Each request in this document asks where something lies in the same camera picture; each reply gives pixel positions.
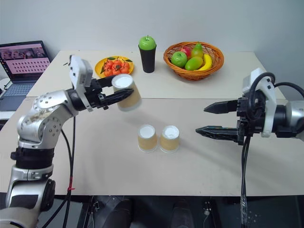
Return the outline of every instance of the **red apple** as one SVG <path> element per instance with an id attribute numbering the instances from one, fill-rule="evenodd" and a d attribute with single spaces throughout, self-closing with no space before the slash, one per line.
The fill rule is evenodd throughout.
<path id="1" fill-rule="evenodd" d="M 189 47 L 187 46 L 182 46 L 180 51 L 184 52 L 187 56 L 187 59 L 190 59 L 191 58 L 191 50 Z"/>

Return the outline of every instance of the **yellow plate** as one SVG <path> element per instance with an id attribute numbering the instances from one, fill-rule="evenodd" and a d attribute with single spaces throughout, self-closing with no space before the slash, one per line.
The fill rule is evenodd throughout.
<path id="1" fill-rule="evenodd" d="M 97 74 L 99 77 L 101 77 L 101 78 L 105 77 L 104 73 L 102 72 L 102 68 L 103 68 L 103 66 L 104 66 L 104 64 L 105 64 L 105 61 L 106 61 L 107 59 L 115 60 L 115 59 L 117 59 L 117 58 L 120 59 L 120 60 L 127 61 L 127 62 L 129 63 L 129 65 L 130 65 L 129 74 L 131 74 L 132 71 L 133 71 L 133 69 L 134 69 L 134 64 L 133 64 L 132 60 L 130 60 L 130 59 L 127 58 L 127 57 L 123 57 L 123 56 L 111 56 L 111 57 L 107 57 L 107 58 L 104 58 L 104 59 L 100 60 L 100 61 L 96 64 L 96 66 L 95 66 L 95 72 L 96 72 L 96 74 Z"/>

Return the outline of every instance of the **laptop keyboard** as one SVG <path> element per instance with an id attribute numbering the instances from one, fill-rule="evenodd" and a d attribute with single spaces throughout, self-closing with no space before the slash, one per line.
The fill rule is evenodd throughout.
<path id="1" fill-rule="evenodd" d="M 33 85 L 11 85 L 3 96 L 26 96 Z"/>

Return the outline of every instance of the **black cup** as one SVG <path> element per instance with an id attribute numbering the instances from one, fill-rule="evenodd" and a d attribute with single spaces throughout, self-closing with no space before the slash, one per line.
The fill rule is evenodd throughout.
<path id="1" fill-rule="evenodd" d="M 156 50 L 156 46 L 154 49 L 152 50 L 141 50 L 140 47 L 138 46 L 139 51 L 141 53 L 141 57 L 142 57 L 142 69 L 144 70 L 144 72 L 146 73 L 152 73 L 154 71 L 154 67 L 155 67 L 155 50 Z"/>

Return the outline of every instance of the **white table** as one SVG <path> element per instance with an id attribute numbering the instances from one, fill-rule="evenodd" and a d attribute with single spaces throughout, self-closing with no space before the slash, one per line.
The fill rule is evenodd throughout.
<path id="1" fill-rule="evenodd" d="M 5 90 L 4 90 L 4 86 L 9 82 L 9 78 L 4 78 L 2 80 L 0 80 L 0 89 L 2 89 L 2 94 L 0 95 L 0 97 L 2 97 L 2 95 L 4 94 Z M 7 111 L 7 112 L 0 112 L 0 120 L 8 120 L 11 118 L 12 115 L 14 115 L 14 111 Z"/>
<path id="2" fill-rule="evenodd" d="M 7 190 L 14 161 L 10 152 L 17 146 L 16 124 L 36 96 L 47 91 L 70 88 L 70 54 L 88 60 L 92 67 L 102 58 L 118 53 L 106 51 L 60 51 L 28 97 L 0 132 L 0 191 Z M 242 80 L 251 70 L 262 67 L 252 52 L 224 53 L 223 68 L 199 82 L 177 77 L 156 53 L 156 69 L 142 70 L 138 52 L 119 53 L 132 59 L 132 76 L 142 95 L 142 106 L 129 113 L 118 110 L 82 111 L 76 118 L 76 157 L 73 194 L 79 195 L 240 195 L 241 147 L 234 142 L 202 137 L 195 129 L 206 125 L 236 126 L 236 114 L 209 114 L 207 105 L 241 96 Z M 277 89 L 277 98 L 284 99 Z M 159 149 L 146 154 L 137 148 L 137 129 L 151 124 L 159 135 L 164 126 L 176 125 L 181 134 L 174 154 Z M 71 140 L 72 122 L 63 129 Z M 295 139 L 252 139 L 247 163 L 247 194 L 304 194 L 303 143 Z M 52 178 L 56 194 L 65 194 L 68 184 L 68 155 L 60 136 L 53 159 Z"/>

